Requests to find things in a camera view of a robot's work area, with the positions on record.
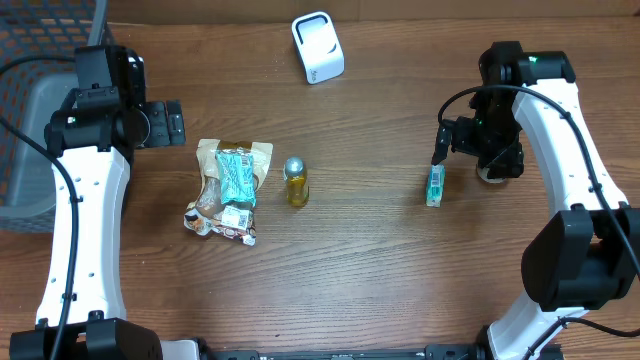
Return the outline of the green lid jar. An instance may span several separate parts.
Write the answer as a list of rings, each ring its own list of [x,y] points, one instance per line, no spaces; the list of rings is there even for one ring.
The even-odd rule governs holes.
[[[476,172],[481,180],[489,184],[501,184],[506,181],[505,177],[497,177],[495,174],[494,168],[490,166],[486,166],[486,167],[477,166]]]

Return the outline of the teal Kleenex tissue pack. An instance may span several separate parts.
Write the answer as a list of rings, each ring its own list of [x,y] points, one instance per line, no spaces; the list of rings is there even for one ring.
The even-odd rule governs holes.
[[[426,205],[439,207],[443,197],[446,171],[442,164],[432,165],[426,186]]]

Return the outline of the brown snack pouch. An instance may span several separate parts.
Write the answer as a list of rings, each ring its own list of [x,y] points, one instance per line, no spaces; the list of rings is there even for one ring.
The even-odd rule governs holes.
[[[256,243],[257,192],[270,169],[274,146],[264,142],[199,141],[201,190],[184,214],[200,236],[216,234],[246,246]]]

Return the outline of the teal snack bar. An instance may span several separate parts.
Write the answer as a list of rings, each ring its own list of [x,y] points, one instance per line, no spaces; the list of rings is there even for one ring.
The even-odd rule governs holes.
[[[255,207],[253,156],[245,151],[226,149],[216,152],[216,160],[220,171],[221,203]]]

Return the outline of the yellow liquid bottle silver cap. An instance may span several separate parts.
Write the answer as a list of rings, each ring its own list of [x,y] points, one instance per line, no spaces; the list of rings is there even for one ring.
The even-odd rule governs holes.
[[[305,162],[297,156],[288,158],[283,167],[287,200],[295,207],[303,207],[309,200],[308,173]]]

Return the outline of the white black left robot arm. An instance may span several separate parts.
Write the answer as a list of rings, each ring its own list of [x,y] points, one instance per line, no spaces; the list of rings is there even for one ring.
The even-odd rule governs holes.
[[[34,329],[10,338],[13,359],[197,359],[195,340],[162,341],[126,319],[121,218],[137,148],[186,141],[179,102],[149,103],[144,64],[121,46],[75,51],[78,79],[36,149],[56,186],[48,282]]]

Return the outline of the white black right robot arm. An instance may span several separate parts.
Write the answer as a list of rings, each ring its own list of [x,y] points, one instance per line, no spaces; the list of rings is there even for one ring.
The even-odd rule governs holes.
[[[546,226],[521,259],[523,292],[471,344],[426,348],[430,359],[559,359],[555,336],[624,297],[639,277],[639,211],[602,162],[585,123],[576,75],[561,51],[496,42],[478,61],[482,82],[464,94],[474,114],[440,119],[426,203],[443,197],[444,160],[477,160],[488,183],[519,177],[529,142],[549,207]]]

